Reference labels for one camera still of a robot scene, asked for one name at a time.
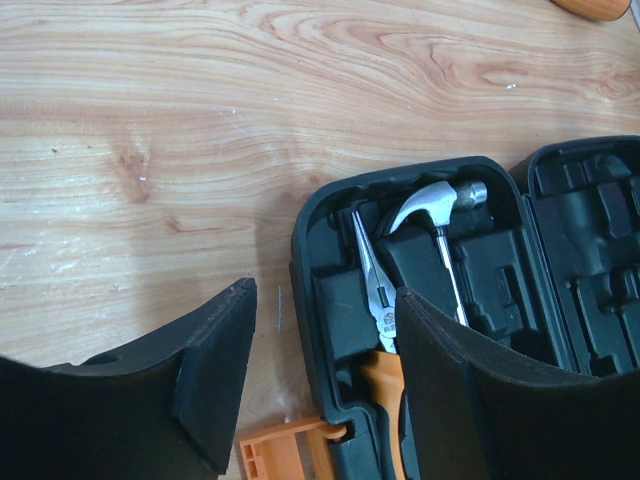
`wooden table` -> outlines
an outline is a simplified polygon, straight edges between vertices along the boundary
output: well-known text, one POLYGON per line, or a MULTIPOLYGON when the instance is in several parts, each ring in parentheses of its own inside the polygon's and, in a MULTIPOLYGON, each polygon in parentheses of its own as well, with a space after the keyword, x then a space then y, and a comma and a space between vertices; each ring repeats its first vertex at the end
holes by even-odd
POLYGON ((254 276, 241 435, 315 413, 287 267, 309 195, 640 133, 640 33, 546 0, 2 2, 0 92, 0 352, 82 362, 254 276))

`tool case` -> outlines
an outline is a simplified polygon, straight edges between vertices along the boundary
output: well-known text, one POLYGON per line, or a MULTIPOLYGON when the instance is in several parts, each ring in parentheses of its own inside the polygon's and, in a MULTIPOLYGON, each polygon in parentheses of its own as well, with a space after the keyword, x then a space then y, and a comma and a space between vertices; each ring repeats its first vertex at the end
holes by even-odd
MULTIPOLYGON (((426 185, 484 182, 486 203, 454 212, 447 230, 470 328, 568 371, 622 374, 640 362, 639 160, 640 137, 584 139, 544 147, 509 173, 487 157, 457 158, 340 180, 308 200, 292 236, 290 273, 314 402, 328 423, 348 429, 329 445, 336 478, 396 478, 389 418, 361 373, 379 339, 352 212, 395 287, 454 317, 453 286, 425 215, 411 215, 389 236, 380 226, 426 185)), ((418 479, 406 403, 404 471, 418 479)))

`hammer head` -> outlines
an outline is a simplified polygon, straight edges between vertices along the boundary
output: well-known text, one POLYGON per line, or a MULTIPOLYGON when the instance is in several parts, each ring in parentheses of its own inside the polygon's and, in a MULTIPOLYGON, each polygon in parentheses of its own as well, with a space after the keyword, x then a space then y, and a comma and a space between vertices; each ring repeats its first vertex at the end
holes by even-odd
POLYGON ((421 188, 402 204, 383 235, 395 232, 414 212, 425 211, 434 228, 446 227, 453 210, 469 211, 487 200, 487 187, 482 182, 467 182, 453 188, 449 182, 436 182, 421 188))

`orange object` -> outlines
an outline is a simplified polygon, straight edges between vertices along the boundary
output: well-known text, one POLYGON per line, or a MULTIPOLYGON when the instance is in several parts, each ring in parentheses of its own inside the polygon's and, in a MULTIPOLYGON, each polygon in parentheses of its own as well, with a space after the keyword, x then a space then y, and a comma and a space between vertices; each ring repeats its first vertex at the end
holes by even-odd
POLYGON ((371 397, 389 415, 389 437, 393 471, 397 480, 405 480, 402 450, 400 449, 400 405, 404 392, 404 375, 400 356, 374 350, 361 367, 371 385, 371 397))
POLYGON ((554 0, 561 7, 591 20, 617 20, 629 9, 631 0, 554 0))
POLYGON ((347 434, 344 425, 329 425, 320 417, 265 428, 240 441, 249 480, 304 480, 296 434, 305 433, 317 480, 334 480, 328 440, 347 434))

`claw hammer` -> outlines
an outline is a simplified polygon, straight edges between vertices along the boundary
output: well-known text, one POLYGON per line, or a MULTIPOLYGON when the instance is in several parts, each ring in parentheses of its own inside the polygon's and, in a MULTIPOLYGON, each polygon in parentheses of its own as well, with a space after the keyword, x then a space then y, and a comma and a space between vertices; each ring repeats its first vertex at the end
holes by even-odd
POLYGON ((486 201, 487 186, 483 182, 466 182, 457 188, 453 188, 449 182, 432 183, 411 195, 402 204, 393 221, 382 232, 383 235, 392 234, 414 212, 424 211, 427 213, 431 222, 433 239, 440 253, 440 259, 451 277, 453 293, 457 302, 457 320, 467 327, 469 322, 462 305, 456 277, 453 273, 446 227, 451 223, 451 213, 454 210, 468 212, 486 201))

